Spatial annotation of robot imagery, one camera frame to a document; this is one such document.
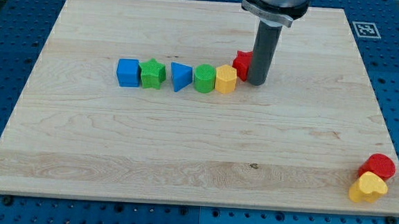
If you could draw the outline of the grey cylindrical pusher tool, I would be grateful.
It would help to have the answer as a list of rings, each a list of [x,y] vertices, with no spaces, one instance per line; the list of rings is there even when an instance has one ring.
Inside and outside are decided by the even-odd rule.
[[[282,26],[270,26],[260,21],[252,51],[247,81],[252,85],[263,85],[271,66],[280,38]]]

